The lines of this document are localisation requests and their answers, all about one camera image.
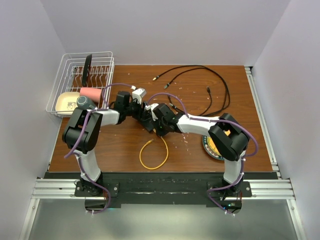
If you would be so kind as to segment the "black network switch box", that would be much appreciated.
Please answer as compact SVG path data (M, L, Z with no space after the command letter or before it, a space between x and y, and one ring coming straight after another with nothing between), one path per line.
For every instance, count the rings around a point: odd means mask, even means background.
M157 122L152 117L142 120L141 124L149 133L157 130Z

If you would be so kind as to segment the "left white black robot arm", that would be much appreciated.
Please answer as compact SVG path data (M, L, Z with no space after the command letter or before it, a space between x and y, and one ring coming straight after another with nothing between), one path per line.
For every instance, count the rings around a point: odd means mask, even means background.
M119 125L126 117L136 119L149 133L153 131L152 117L145 112L143 97L146 90L138 88L132 93L119 91L113 107L98 109L86 96L77 100L78 107L73 111L62 134L62 141L75 155L80 168L80 190L92 196L105 193L102 171L98 166L95 146L102 126Z

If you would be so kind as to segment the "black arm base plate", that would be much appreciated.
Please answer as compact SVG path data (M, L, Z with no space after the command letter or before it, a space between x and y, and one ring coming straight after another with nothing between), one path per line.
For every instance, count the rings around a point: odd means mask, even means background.
M205 172L132 172L102 173L96 184L87 180L75 182L76 197L85 197L85 208L98 211L107 205L120 208L124 204L151 205L221 205L237 213L242 199L252 196L248 181L241 180L229 189L221 173Z

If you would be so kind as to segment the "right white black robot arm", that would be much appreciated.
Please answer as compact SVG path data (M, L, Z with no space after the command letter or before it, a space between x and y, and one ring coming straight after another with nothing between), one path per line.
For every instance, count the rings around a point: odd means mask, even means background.
M224 161L221 184L211 190L224 192L230 197L239 193L244 176L245 153L250 137L231 115L197 117L181 112L175 114L164 103L152 104L150 114L159 136L167 133L192 133L210 137Z

